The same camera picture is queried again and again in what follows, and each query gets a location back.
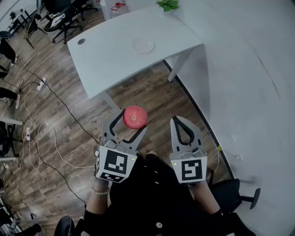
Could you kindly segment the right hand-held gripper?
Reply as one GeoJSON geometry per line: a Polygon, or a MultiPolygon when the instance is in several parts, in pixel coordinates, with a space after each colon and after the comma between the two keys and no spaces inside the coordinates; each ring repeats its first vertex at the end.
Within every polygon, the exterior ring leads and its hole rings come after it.
{"type": "Polygon", "coordinates": [[[173,153],[169,155],[169,158],[178,182],[196,183],[205,181],[207,156],[201,148],[203,145],[201,130],[183,117],[172,117],[170,128],[173,153]],[[188,142],[182,141],[179,126],[189,136],[188,142]]]}

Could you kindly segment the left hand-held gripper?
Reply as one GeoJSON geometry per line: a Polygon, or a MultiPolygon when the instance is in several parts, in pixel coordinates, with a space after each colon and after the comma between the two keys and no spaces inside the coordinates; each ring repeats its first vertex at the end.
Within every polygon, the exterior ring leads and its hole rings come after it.
{"type": "Polygon", "coordinates": [[[147,126],[138,129],[129,139],[115,142],[113,127],[123,117],[125,109],[115,111],[101,128],[100,146],[94,150],[95,179],[121,183],[127,179],[137,159],[137,148],[143,139],[147,126]]]}

